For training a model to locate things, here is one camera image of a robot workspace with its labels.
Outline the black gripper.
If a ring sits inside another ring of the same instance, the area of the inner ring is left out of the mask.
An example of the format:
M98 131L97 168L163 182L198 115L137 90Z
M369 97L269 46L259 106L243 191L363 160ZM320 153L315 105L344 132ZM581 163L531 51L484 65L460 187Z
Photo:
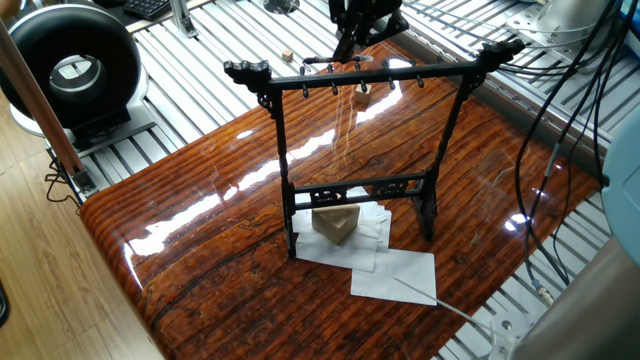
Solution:
M345 64L355 52L406 31L401 5L402 0L329 0L330 19L338 28L333 60Z

